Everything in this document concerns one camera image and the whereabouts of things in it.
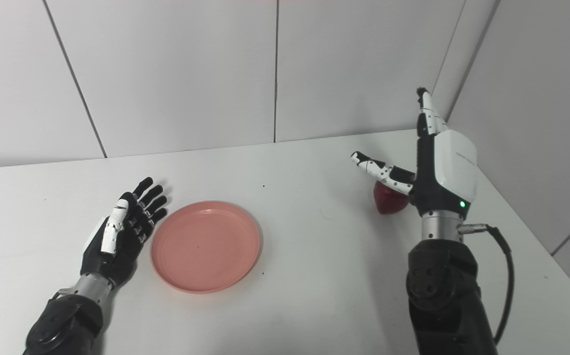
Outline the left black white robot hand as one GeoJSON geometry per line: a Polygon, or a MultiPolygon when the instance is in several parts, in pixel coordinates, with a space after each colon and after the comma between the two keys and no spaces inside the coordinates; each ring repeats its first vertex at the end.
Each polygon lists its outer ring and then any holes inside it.
{"type": "Polygon", "coordinates": [[[94,229],[83,252],[80,274],[95,274],[120,287],[137,268],[137,258],[156,225],[167,216],[168,198],[152,177],[123,193],[94,229]]]}

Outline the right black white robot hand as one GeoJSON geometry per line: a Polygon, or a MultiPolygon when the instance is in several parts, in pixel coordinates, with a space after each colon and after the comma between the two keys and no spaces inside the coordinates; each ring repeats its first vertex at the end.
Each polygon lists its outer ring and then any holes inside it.
{"type": "Polygon", "coordinates": [[[477,149],[465,135],[449,128],[438,114],[430,91],[416,90],[417,171],[372,159],[355,151],[351,160],[377,182],[409,197],[420,214],[449,211],[467,219],[477,193],[477,149]]]}

